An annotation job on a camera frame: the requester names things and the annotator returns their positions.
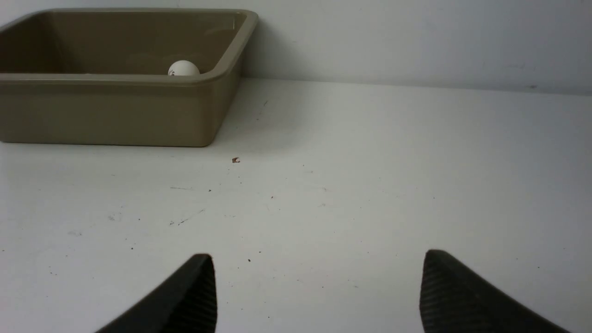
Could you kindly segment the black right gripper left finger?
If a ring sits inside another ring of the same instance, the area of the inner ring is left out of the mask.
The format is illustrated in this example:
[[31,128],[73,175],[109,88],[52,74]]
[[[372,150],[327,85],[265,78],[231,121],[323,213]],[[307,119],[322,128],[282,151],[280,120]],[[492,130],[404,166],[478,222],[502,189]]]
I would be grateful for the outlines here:
[[218,318],[211,255],[190,257],[100,333],[214,333]]

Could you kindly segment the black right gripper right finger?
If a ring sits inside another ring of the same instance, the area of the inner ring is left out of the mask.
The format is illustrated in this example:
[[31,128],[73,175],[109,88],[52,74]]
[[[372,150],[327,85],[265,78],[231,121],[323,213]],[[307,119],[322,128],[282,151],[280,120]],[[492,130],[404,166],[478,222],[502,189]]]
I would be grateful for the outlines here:
[[562,333],[441,249],[425,253],[419,310],[425,333]]

